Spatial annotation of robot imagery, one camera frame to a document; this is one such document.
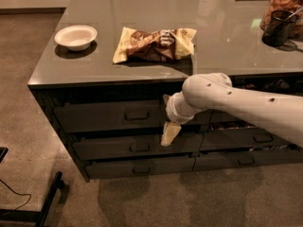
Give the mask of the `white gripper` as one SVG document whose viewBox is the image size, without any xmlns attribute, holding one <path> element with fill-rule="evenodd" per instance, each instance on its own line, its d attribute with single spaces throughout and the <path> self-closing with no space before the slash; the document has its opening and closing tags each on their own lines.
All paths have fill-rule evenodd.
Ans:
<svg viewBox="0 0 303 227">
<path fill-rule="evenodd" d="M 169 146 L 181 130 L 181 126 L 190 121 L 195 112 L 186 102 L 182 92 L 175 93 L 172 96 L 164 94 L 162 96 L 166 105 L 167 117 L 171 122 L 166 122 L 161 137 L 161 145 Z"/>
</svg>

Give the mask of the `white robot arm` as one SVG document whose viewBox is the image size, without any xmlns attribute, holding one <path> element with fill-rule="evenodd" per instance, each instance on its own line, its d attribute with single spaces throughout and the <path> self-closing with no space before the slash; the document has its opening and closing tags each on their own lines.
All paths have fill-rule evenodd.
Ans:
<svg viewBox="0 0 303 227">
<path fill-rule="evenodd" d="M 182 125 L 210 109 L 231 114 L 303 147 L 302 96 L 234 88 L 229 76 L 223 73 L 193 75 L 184 81 L 181 92 L 168 98 L 168 121 L 161 145 L 169 146 Z"/>
</svg>

